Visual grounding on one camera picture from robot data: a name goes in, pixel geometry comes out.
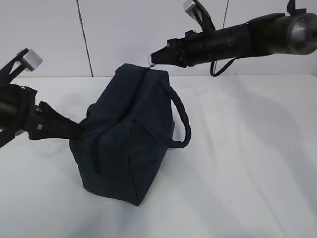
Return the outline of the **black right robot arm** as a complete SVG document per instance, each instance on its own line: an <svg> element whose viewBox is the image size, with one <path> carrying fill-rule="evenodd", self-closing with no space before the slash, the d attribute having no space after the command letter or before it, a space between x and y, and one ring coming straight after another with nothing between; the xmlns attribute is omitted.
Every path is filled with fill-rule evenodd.
<svg viewBox="0 0 317 238"><path fill-rule="evenodd" d="M211 72L211 76L219 76L238 59L309 55L316 49L316 14L274 13L220 30L188 31L184 38L170 39L166 47L152 53L151 62L183 68L210 63L213 69L215 62L229 60L218 72Z"/></svg>

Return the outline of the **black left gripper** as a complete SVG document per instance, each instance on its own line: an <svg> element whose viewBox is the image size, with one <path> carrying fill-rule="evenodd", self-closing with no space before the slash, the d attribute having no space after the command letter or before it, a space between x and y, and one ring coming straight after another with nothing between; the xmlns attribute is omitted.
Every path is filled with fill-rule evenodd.
<svg viewBox="0 0 317 238"><path fill-rule="evenodd" d="M77 140L83 128L56 112L48 103L37 106L37 90L16 84L0 87L0 146L11 142L20 132L27 132L30 140Z"/></svg>

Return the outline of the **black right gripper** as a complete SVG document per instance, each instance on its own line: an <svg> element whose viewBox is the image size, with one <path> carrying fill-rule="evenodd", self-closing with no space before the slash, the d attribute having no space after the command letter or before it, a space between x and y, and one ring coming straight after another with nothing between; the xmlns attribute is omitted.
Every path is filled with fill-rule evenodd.
<svg viewBox="0 0 317 238"><path fill-rule="evenodd" d="M167 40L167 46L151 54L151 63L193 67L213 61L211 32L187 31L184 38Z"/></svg>

